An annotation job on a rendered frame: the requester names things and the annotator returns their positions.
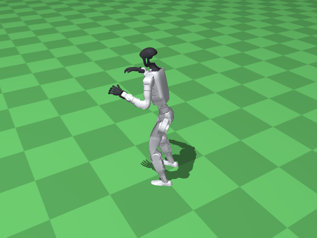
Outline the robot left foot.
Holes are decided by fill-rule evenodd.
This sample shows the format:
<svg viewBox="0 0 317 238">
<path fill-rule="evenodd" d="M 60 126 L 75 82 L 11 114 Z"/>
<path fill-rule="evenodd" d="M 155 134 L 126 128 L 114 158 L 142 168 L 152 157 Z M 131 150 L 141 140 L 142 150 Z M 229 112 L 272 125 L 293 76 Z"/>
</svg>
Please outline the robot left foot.
<svg viewBox="0 0 317 238">
<path fill-rule="evenodd" d="M 172 181 L 170 180 L 167 180 L 167 183 L 163 183 L 163 181 L 160 179 L 160 180 L 153 180 L 151 181 L 151 184 L 153 185 L 160 185 L 160 186 L 172 186 Z"/>
</svg>

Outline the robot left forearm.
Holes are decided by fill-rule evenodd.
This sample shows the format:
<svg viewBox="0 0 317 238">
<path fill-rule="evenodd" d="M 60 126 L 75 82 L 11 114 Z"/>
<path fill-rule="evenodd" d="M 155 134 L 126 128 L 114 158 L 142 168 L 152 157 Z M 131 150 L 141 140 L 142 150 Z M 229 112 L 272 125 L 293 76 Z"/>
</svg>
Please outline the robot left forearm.
<svg viewBox="0 0 317 238">
<path fill-rule="evenodd" d="M 147 103 L 145 101 L 141 101 L 141 99 L 133 97 L 131 94 L 123 92 L 121 96 L 138 108 L 145 109 L 147 107 Z"/>
</svg>

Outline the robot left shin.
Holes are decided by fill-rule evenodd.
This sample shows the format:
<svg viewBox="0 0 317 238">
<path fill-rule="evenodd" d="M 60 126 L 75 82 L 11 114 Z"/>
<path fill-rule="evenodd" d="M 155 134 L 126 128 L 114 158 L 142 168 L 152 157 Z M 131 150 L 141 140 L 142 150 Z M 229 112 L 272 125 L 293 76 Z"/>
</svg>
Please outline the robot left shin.
<svg viewBox="0 0 317 238">
<path fill-rule="evenodd" d="M 160 158 L 160 154 L 158 153 L 154 153 L 152 157 L 149 155 L 149 157 L 153 164 L 153 167 L 155 168 L 156 172 L 162 179 L 163 183 L 167 183 L 167 177 L 165 173 L 165 165 L 164 165 L 163 158 Z"/>
</svg>

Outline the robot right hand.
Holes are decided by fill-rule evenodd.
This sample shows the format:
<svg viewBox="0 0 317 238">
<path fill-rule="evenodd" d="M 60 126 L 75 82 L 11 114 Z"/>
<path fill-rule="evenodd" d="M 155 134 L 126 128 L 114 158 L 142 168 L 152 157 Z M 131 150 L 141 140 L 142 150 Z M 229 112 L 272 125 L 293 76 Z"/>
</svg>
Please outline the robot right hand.
<svg viewBox="0 0 317 238">
<path fill-rule="evenodd" d="M 145 70 L 141 69 L 141 67 L 129 67 L 129 68 L 125 69 L 124 73 L 126 71 L 128 71 L 128 73 L 131 72 L 131 71 L 138 71 L 139 73 L 144 73 L 145 72 Z"/>
</svg>

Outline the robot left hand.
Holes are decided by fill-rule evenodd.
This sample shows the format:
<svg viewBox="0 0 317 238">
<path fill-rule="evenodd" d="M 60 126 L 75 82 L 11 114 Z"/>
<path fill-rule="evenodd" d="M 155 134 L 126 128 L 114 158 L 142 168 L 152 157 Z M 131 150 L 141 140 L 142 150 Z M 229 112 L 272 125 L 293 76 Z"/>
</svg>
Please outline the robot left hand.
<svg viewBox="0 0 317 238">
<path fill-rule="evenodd" d="M 117 86 L 118 87 L 115 87 L 114 85 L 112 85 L 112 87 L 110 87 L 108 94 L 113 94 L 116 96 L 119 95 L 120 98 L 125 99 L 124 97 L 121 96 L 121 94 L 125 91 L 123 91 L 118 84 L 117 84 Z"/>
</svg>

